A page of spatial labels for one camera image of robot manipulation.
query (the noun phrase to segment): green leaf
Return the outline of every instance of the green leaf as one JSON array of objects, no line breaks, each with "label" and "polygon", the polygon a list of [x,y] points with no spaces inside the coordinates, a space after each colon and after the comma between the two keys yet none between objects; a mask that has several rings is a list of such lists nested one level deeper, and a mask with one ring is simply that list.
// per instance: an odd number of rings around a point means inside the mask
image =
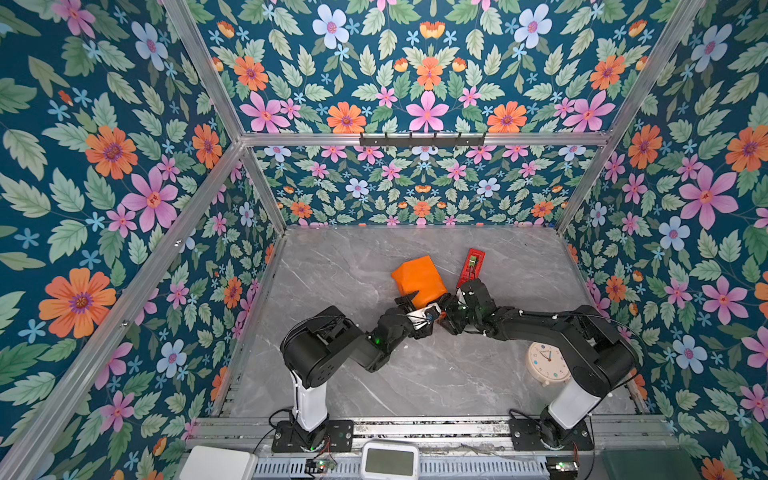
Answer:
[{"label": "green leaf", "polygon": [[21,130],[6,130],[2,136],[2,145],[8,149],[11,158],[18,162],[21,168],[27,168],[37,177],[43,179],[45,165],[45,149],[40,146],[36,136]]}]

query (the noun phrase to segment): red object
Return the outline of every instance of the red object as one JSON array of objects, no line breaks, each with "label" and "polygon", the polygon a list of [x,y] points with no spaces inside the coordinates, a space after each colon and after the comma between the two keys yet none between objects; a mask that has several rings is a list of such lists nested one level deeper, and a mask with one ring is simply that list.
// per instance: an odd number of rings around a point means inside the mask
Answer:
[{"label": "red object", "polygon": [[457,290],[464,284],[464,282],[474,280],[480,275],[480,269],[482,268],[482,261],[484,258],[485,252],[475,250],[474,248],[469,249],[467,260],[464,261],[462,275],[458,278],[458,283],[456,284]]}]

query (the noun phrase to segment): white device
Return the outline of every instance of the white device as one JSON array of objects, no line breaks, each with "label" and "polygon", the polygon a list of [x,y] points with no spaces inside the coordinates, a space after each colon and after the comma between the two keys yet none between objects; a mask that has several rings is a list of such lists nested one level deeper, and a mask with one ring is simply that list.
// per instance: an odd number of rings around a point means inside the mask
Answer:
[{"label": "white device", "polygon": [[248,452],[198,445],[179,473],[180,480],[250,480],[258,458]]},{"label": "white device", "polygon": [[362,446],[363,480],[417,480],[419,449],[403,442],[371,440]]},{"label": "white device", "polygon": [[533,342],[525,356],[525,366],[542,385],[562,383],[571,378],[571,371],[565,363],[560,349],[546,343]]}]

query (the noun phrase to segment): alarm clock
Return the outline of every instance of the alarm clock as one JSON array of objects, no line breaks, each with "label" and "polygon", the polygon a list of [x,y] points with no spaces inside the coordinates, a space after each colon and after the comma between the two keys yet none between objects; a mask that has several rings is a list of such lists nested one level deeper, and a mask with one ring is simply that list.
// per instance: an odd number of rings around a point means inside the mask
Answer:
[{"label": "alarm clock", "polygon": [[560,349],[546,343],[532,343],[525,356],[525,365],[535,379],[547,386],[571,378]]}]

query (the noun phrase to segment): orange flower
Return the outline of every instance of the orange flower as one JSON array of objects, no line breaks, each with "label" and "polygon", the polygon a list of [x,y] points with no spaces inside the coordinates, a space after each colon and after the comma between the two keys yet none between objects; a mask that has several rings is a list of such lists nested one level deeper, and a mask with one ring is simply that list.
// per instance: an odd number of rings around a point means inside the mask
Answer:
[{"label": "orange flower", "polygon": [[63,90],[59,90],[58,91],[58,96],[61,99],[61,101],[63,101],[64,103],[66,103],[70,107],[74,107],[74,103],[72,103],[72,97],[70,97],[67,92],[65,92]]},{"label": "orange flower", "polygon": [[92,164],[96,164],[96,171],[104,177],[110,174],[115,180],[120,180],[123,174],[129,174],[134,170],[131,165],[139,161],[136,156],[134,141],[125,138],[125,132],[115,127],[114,130],[107,126],[98,128],[99,135],[88,135],[85,139],[89,148],[85,151],[85,157]]},{"label": "orange flower", "polygon": [[227,288],[224,289],[224,305],[228,308],[237,306],[240,301],[240,294],[243,292],[243,283],[236,276],[230,278],[227,282]]},{"label": "orange flower", "polygon": [[247,85],[253,91],[264,90],[266,84],[270,83],[270,78],[264,73],[264,66],[261,62],[254,63],[253,57],[236,58],[235,75],[239,75],[237,80],[241,84]]},{"label": "orange flower", "polygon": [[154,448],[152,449],[152,455],[156,457],[159,455],[162,455],[163,452],[165,452],[165,445],[167,444],[168,444],[168,437],[163,437],[162,439],[157,440],[157,443],[154,444]]},{"label": "orange flower", "polygon": [[219,27],[219,31],[227,38],[235,36],[235,27],[227,22],[219,22],[216,25]]},{"label": "orange flower", "polygon": [[531,211],[533,213],[534,217],[546,217],[547,215],[551,214],[554,209],[554,204],[550,201],[543,201],[539,204],[534,205],[533,210]]},{"label": "orange flower", "polygon": [[419,31],[424,38],[440,38],[445,33],[445,24],[443,22],[424,22],[419,26]]},{"label": "orange flower", "polygon": [[451,63],[451,68],[455,72],[464,71],[467,68],[467,62],[463,58],[456,57],[453,59],[453,63]]},{"label": "orange flower", "polygon": [[440,75],[442,67],[438,65],[437,58],[427,57],[422,60],[422,64],[416,69],[419,78],[416,81],[424,87],[424,90],[432,90],[435,85],[440,84]]},{"label": "orange flower", "polygon": [[400,58],[398,61],[395,62],[395,70],[397,71],[406,71],[408,70],[408,61],[404,58]]},{"label": "orange flower", "polygon": [[730,153],[725,156],[725,163],[733,164],[733,169],[741,172],[746,168],[748,172],[760,169],[761,161],[768,161],[768,125],[758,125],[745,128],[739,132],[739,137],[734,138],[728,144]]},{"label": "orange flower", "polygon": [[523,117],[528,111],[524,106],[518,106],[518,102],[510,101],[507,106],[499,105],[494,109],[493,115],[488,117],[488,125],[492,134],[510,134],[520,131],[528,117]]},{"label": "orange flower", "polygon": [[197,125],[194,128],[194,134],[192,146],[197,149],[197,159],[210,170],[219,163],[219,157],[221,157],[219,135],[211,130],[208,124]]},{"label": "orange flower", "polygon": [[413,213],[421,218],[426,217],[429,215],[429,204],[426,202],[418,202],[416,206],[413,207]]},{"label": "orange flower", "polygon": [[659,137],[659,127],[646,125],[632,137],[632,145],[629,147],[629,163],[640,170],[643,170],[648,164],[652,164],[659,156],[656,149],[661,148],[661,137]]},{"label": "orange flower", "polygon": [[635,38],[639,34],[643,33],[643,30],[645,30],[645,25],[648,25],[648,22],[645,20],[638,20],[637,22],[633,23],[632,26],[629,27],[629,36]]},{"label": "orange flower", "polygon": [[576,250],[576,247],[569,243],[568,252],[571,254],[571,258],[574,259],[574,262],[578,263],[578,250]]},{"label": "orange flower", "polygon": [[[763,280],[768,282],[768,272],[763,274]],[[768,318],[768,285],[765,283],[758,283],[755,285],[755,297],[758,300],[763,300],[764,303],[760,304],[760,311]]]},{"label": "orange flower", "polygon": [[619,81],[619,75],[624,73],[625,68],[623,55],[619,58],[616,58],[616,55],[611,55],[605,61],[601,61],[589,77],[592,80],[592,88],[605,90],[610,87]]},{"label": "orange flower", "polygon": [[266,249],[266,258],[264,259],[264,263],[269,265],[270,262],[272,261],[272,255],[274,255],[274,253],[275,253],[275,244],[272,243]]},{"label": "orange flower", "polygon": [[219,397],[219,389],[221,388],[221,383],[224,381],[224,376],[227,374],[227,367],[223,366],[221,367],[221,370],[219,370],[218,374],[216,375],[216,378],[214,379],[214,389],[210,391],[210,401],[215,402],[216,399]]},{"label": "orange flower", "polygon": [[624,299],[624,294],[627,292],[627,286],[624,285],[624,281],[621,278],[614,275],[608,279],[608,285],[605,287],[605,292],[608,294],[608,298],[618,303]]},{"label": "orange flower", "polygon": [[331,107],[328,113],[328,126],[333,128],[334,134],[361,134],[366,124],[360,108],[357,105],[350,107],[345,101],[339,102],[338,107]]},{"label": "orange flower", "polygon": [[312,209],[304,202],[293,202],[290,206],[291,213],[298,218],[309,218],[312,216]]},{"label": "orange flower", "polygon": [[707,480],[736,480],[736,475],[717,458],[705,458],[701,475]]},{"label": "orange flower", "polygon": [[89,336],[94,332],[94,323],[101,325],[108,308],[114,303],[114,288],[106,288],[109,279],[102,272],[96,272],[91,278],[87,268],[69,270],[69,281],[57,276],[45,287],[45,292],[56,300],[40,302],[40,320],[53,320],[48,331],[64,338],[74,327],[76,339]]}]

